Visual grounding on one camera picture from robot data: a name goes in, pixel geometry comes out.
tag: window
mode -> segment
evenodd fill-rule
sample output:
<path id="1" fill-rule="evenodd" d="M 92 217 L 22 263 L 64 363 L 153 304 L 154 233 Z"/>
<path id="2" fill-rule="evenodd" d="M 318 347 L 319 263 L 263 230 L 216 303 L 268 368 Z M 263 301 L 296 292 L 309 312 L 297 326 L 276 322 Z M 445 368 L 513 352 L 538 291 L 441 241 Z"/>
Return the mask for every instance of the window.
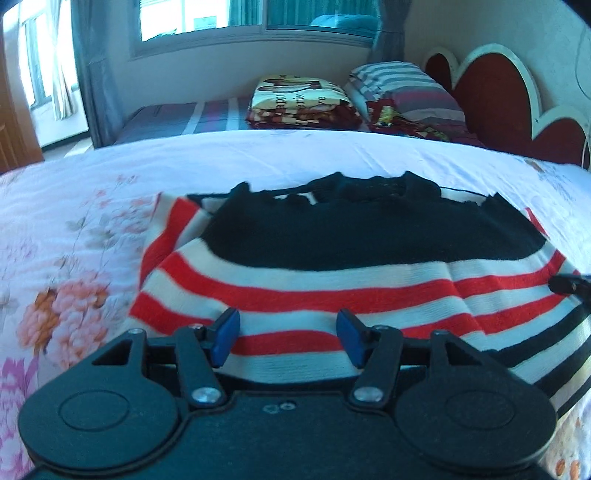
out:
<path id="1" fill-rule="evenodd" d="M 249 9 L 258 9 L 259 0 L 242 3 L 249 3 Z M 140 0 L 142 41 L 209 28 L 259 23 L 258 16 L 243 16 L 243 9 L 236 7 L 234 0 Z"/>
<path id="2" fill-rule="evenodd" d="M 268 28 L 331 30 L 373 38 L 374 0 L 268 0 Z"/>
<path id="3" fill-rule="evenodd" d="M 20 3 L 19 64 L 22 85 L 31 109 L 51 101 L 53 45 L 47 26 L 46 0 L 22 0 Z M 70 0 L 61 5 L 57 49 L 64 75 L 76 88 L 76 64 L 72 43 Z"/>
<path id="4" fill-rule="evenodd" d="M 324 40 L 367 45 L 375 0 L 130 0 L 134 52 L 249 40 Z"/>

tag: floral bedsheet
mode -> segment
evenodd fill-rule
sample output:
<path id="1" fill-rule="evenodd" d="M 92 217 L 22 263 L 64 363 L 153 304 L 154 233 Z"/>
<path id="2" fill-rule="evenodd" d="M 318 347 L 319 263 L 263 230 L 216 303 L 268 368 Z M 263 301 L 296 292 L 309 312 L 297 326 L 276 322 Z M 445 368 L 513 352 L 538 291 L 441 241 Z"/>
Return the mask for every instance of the floral bedsheet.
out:
<path id="1" fill-rule="evenodd" d="M 304 184 L 334 171 L 500 192 L 529 206 L 591 273 L 591 174 L 464 145 L 358 132 L 235 131 L 149 140 L 0 176 L 0 480 L 31 468 L 18 411 L 40 385 L 125 329 L 158 192 Z M 543 465 L 591 476 L 591 395 L 566 416 Z"/>

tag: red heart headboard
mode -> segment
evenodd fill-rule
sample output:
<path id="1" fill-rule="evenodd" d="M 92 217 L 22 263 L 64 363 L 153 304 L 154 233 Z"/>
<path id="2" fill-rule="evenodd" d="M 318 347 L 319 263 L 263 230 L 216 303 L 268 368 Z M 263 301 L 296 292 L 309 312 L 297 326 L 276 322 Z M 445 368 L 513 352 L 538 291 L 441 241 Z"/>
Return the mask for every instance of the red heart headboard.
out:
<path id="1" fill-rule="evenodd" d="M 468 128 L 494 150 L 581 165 L 587 119 L 571 107 L 542 113 L 531 73 L 508 48 L 479 47 L 461 65 L 451 52 L 430 52 L 423 69 L 457 100 Z M 586 149 L 585 168 L 589 168 Z"/>

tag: striped pillowcase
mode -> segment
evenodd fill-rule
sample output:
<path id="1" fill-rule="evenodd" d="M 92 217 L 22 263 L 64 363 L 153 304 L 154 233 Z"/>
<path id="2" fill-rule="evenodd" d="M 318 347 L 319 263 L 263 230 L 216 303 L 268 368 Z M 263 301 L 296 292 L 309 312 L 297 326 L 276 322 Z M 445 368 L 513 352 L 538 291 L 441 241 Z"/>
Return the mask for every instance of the striped pillowcase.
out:
<path id="1" fill-rule="evenodd" d="M 368 101 L 392 99 L 404 118 L 455 137 L 468 132 L 464 112 L 441 85 L 417 65 L 390 61 L 363 65 L 349 81 Z"/>

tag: red and white stripes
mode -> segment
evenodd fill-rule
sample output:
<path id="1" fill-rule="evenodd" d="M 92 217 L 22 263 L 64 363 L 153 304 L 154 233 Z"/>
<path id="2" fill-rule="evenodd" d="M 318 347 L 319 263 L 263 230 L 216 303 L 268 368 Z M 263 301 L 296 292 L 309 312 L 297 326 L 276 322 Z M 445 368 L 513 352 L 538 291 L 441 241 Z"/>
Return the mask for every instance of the red and white stripes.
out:
<path id="1" fill-rule="evenodd" d="M 213 202 L 216 207 L 223 200 Z M 543 228 L 527 211 L 538 229 Z M 391 325 L 427 338 L 447 329 L 480 350 L 515 348 L 555 328 L 580 305 L 553 294 L 548 279 L 576 270 L 549 242 L 520 260 L 464 260 L 295 271 L 238 265 L 199 238 L 212 213 L 186 197 L 161 195 L 142 260 L 142 289 L 130 316 L 171 334 L 209 324 L 226 308 L 242 329 L 222 371 L 259 382 L 303 382 L 355 375 L 335 332 L 336 313 L 366 325 Z M 574 355 L 591 335 L 588 322 L 550 346 L 528 346 L 513 371 L 534 383 Z M 564 404 L 589 377 L 581 368 L 553 397 Z"/>

